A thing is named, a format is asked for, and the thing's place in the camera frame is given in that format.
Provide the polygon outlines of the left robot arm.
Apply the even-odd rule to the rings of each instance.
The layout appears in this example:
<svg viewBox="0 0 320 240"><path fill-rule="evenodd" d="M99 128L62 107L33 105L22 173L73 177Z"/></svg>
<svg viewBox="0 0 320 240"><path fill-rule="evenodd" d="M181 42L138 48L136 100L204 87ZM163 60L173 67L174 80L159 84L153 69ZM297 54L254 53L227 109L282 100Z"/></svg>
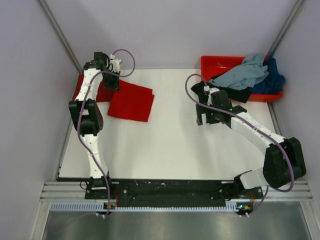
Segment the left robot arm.
<svg viewBox="0 0 320 240"><path fill-rule="evenodd" d="M83 79L78 93L68 103L77 137L88 155L87 191L96 190L105 199L113 194L114 187L108 183L108 168L99 150L99 133L103 130L104 120L97 96L100 85L111 93L120 90L120 62L114 55L95 52L93 59L83 66Z"/></svg>

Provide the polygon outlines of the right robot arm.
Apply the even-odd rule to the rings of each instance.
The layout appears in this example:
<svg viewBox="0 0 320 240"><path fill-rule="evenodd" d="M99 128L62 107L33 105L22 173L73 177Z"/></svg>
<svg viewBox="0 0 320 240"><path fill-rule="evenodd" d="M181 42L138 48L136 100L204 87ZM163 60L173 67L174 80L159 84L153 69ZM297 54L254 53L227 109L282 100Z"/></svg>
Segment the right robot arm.
<svg viewBox="0 0 320 240"><path fill-rule="evenodd" d="M234 178L233 192L245 198L253 188L262 186L279 189L306 175L306 165L300 141L285 138L256 121L241 105L233 106L225 90L205 87L195 90L197 124L225 124L255 145L264 156L263 166Z"/></svg>

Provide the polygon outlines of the bright red t-shirt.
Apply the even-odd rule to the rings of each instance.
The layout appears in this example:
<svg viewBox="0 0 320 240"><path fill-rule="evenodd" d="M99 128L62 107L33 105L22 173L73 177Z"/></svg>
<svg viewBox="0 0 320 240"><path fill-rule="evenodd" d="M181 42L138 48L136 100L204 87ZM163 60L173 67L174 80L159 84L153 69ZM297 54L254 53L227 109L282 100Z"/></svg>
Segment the bright red t-shirt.
<svg viewBox="0 0 320 240"><path fill-rule="evenodd" d="M113 93L107 115L113 118L148 122L155 95L148 87L119 81L119 91Z"/></svg>

